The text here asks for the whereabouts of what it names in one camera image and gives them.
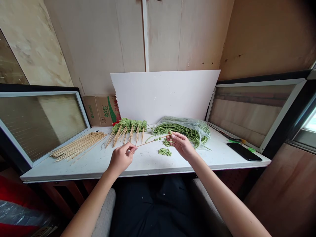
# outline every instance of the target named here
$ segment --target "hand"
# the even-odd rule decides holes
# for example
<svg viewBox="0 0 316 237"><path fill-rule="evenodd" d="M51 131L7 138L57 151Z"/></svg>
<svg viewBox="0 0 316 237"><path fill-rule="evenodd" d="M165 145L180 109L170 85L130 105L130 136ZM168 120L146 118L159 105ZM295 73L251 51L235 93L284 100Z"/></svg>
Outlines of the hand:
<svg viewBox="0 0 316 237"><path fill-rule="evenodd" d="M137 147L130 142L116 148L112 153L107 171L112 172L118 177L132 163L133 155L136 150Z"/></svg>
<svg viewBox="0 0 316 237"><path fill-rule="evenodd" d="M172 133L171 136L167 136L167 141L175 142L170 143L170 145L174 146L180 155L187 161L191 161L193 158L198 156L188 138L180 133L175 132Z"/></svg>

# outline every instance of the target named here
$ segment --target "window frame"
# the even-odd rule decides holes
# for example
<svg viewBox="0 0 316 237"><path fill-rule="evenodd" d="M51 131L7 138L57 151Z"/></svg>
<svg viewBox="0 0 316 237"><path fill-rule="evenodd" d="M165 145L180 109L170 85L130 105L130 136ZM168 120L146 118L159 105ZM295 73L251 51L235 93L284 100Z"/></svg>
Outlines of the window frame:
<svg viewBox="0 0 316 237"><path fill-rule="evenodd" d="M314 96L305 106L303 112L297 119L293 126L289 136L286 139L286 143L305 151L316 154L316 132L304 129L306 121L310 118L310 115L315 111L316 108L316 92Z"/></svg>
<svg viewBox="0 0 316 237"><path fill-rule="evenodd" d="M88 120L87 113L85 111L83 101L80 96L79 88L77 87L54 87L54 86L32 86L32 85L16 85L16 84L1 84L0 98L3 97L20 97L20 96L41 96L41 95L62 95L62 94L75 94L77 102L79 104L80 111L86 124L86 129L77 135L73 136L66 142L60 144L54 149L58 149L62 146L69 144L84 134L91 128ZM3 143L0 143L0 154L13 166L20 174L25 173L32 167L39 164L44 159L48 158L50 153L46 153L36 161L32 161L30 157L23 150L21 145L0 119L0 139Z"/></svg>
<svg viewBox="0 0 316 237"><path fill-rule="evenodd" d="M272 124L261 146L256 147L249 142L246 143L247 146L254 148L256 151L262 154L264 150L266 149L267 145L269 144L269 142L271 141L273 135L275 134L282 120L284 119L285 115L287 114L290 107L292 106L293 102L297 98L298 94L304 87L306 83L306 77L309 75L310 71L311 70L306 70L306 71L293 72L293 73L284 73L284 74L275 74L275 75L267 75L267 76L258 76L258 77L252 77L252 78L241 78L241 79L235 79L235 80L219 81L217 82L215 89L213 91L205 121L210 126L215 127L216 129L220 129L234 138L240 138L209 122L216 88L218 87L244 87L244 86L296 85L294 89L292 90L290 96L288 97L286 103L282 107L276 120Z"/></svg>

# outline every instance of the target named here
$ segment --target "window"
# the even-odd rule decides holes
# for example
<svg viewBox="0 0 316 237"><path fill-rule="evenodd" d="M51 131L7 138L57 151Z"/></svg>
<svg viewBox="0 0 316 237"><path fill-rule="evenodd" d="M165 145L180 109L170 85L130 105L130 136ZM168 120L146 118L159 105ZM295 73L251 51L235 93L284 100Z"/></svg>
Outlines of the window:
<svg viewBox="0 0 316 237"><path fill-rule="evenodd" d="M303 125L296 134L293 135L292 132L287 142L309 152L316 153L316 99L307 106L300 120L298 123Z"/></svg>
<svg viewBox="0 0 316 237"><path fill-rule="evenodd" d="M0 127L33 167L90 128L78 91L0 92Z"/></svg>
<svg viewBox="0 0 316 237"><path fill-rule="evenodd" d="M219 83L206 121L262 153L305 83L304 78Z"/></svg>

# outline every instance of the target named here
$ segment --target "smartphone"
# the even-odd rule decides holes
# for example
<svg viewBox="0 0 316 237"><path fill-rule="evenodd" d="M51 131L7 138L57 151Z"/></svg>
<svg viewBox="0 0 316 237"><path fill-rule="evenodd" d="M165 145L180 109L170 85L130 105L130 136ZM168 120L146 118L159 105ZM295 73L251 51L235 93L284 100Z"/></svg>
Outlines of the smartphone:
<svg viewBox="0 0 316 237"><path fill-rule="evenodd" d="M262 161L259 156L255 155L239 143L227 143L227 145L248 161Z"/></svg>

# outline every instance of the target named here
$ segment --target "white table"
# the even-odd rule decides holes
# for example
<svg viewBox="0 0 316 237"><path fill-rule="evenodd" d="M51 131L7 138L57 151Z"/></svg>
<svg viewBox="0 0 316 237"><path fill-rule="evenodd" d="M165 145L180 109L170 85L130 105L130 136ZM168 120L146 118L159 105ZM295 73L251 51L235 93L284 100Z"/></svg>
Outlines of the white table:
<svg viewBox="0 0 316 237"><path fill-rule="evenodd" d="M111 129L112 127L95 127L91 128L85 134L97 130L110 134ZM262 158L261 162L245 160L233 149L227 146L227 138L211 127L210 131L211 139L209 139L209 141L206 143L206 146L210 148L211 151L206 149L197 149L197 152L212 170L264 167L271 163L270 159L258 152L255 152L255 154ZM132 141L133 144L135 144L135 135L136 134L134 134ZM144 142L150 136L151 134L146 132L144 135ZM107 169L110 163L112 152L115 149L112 148L112 145L109 145L107 149L104 148L103 143L108 137L109 135L73 165L71 164L85 152L78 155L69 162L66 160L54 162L55 159L49 157L23 174L21 179L24 183L76 179L99 179L103 172ZM117 142L116 147L121 146L122 144L122 142ZM121 177L194 172L190 164L182 158L182 156L176 151L174 147L169 148L172 152L172 156L170 157L159 155L158 150L160 148L165 148L161 141L156 141L140 146L134 154L132 164L121 174Z"/></svg>

